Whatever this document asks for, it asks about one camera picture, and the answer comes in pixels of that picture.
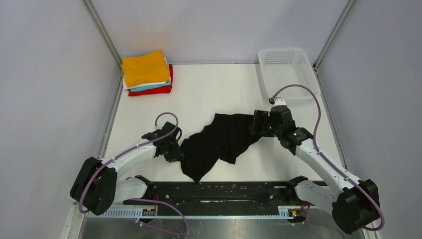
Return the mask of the black t shirt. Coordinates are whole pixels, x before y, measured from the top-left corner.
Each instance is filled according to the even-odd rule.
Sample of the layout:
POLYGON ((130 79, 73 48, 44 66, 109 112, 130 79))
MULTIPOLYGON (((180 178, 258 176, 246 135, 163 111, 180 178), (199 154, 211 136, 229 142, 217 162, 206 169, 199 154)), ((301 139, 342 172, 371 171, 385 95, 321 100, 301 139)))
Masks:
POLYGON ((235 164, 237 157, 261 138, 250 133, 252 122, 253 115, 215 114, 202 131, 183 140, 183 174, 199 183, 218 160, 235 164))

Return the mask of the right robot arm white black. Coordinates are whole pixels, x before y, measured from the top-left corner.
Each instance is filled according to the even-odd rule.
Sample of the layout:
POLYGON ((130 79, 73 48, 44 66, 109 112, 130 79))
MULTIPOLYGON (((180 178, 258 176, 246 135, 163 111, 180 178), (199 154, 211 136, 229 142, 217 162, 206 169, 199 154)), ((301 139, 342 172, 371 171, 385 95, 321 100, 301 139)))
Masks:
POLYGON ((288 203, 309 202, 330 213, 337 226, 351 234, 381 219, 377 185, 370 179, 362 181, 338 166, 315 143, 315 137, 305 128, 297 127, 286 105, 273 106, 269 111, 256 110, 251 134, 275 137, 290 153, 319 175, 327 187, 306 179, 292 180, 293 187, 285 192, 288 203))

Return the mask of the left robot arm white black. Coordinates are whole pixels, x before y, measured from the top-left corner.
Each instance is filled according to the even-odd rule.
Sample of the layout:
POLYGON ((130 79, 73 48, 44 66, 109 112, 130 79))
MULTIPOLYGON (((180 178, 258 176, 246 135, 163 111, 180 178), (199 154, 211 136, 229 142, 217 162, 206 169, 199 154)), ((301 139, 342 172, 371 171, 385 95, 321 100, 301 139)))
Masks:
POLYGON ((164 156, 167 162, 183 159, 179 146, 181 129, 166 122, 161 128, 144 134, 123 152, 97 159, 86 159, 71 187, 70 197, 80 204, 82 213, 99 216, 112 204, 136 198, 147 205, 154 200, 153 189, 141 176, 124 175, 141 163, 164 156))

